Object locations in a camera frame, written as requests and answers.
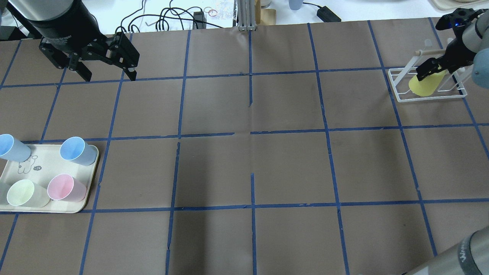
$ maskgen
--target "power adapter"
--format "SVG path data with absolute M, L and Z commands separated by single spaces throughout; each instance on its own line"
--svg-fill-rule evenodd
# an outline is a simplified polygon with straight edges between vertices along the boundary
M 194 25 L 193 25 L 192 29 L 205 29 L 205 26 L 207 24 L 206 23 L 203 23 L 203 22 L 207 22 L 207 21 L 205 19 L 204 12 L 202 12 L 202 11 L 196 11 L 196 12 L 194 12 L 194 18 L 195 18 L 195 20 L 199 20 L 199 21 L 202 21 L 202 22 L 195 22 L 194 21 Z
M 332 12 L 328 7 L 324 6 L 317 10 L 317 16 L 323 22 L 341 22 L 341 18 Z

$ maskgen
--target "light blue object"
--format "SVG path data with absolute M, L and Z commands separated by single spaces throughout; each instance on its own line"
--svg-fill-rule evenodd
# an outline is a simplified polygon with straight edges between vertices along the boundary
M 291 10 L 298 10 L 302 6 L 303 0 L 289 0 L 289 8 Z
M 0 135 L 0 158 L 23 162 L 29 158 L 30 153 L 30 148 L 12 135 Z
M 489 48 L 475 55 L 472 79 L 480 87 L 489 89 Z
M 60 155 L 65 160 L 89 166 L 96 160 L 97 151 L 89 146 L 83 138 L 70 137 L 61 145 Z

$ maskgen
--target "metal bracket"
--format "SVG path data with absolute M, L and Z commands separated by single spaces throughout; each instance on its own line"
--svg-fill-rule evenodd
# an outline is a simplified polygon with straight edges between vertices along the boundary
M 236 2 L 238 4 L 238 29 L 241 31 L 255 30 L 255 1 L 236 0 Z

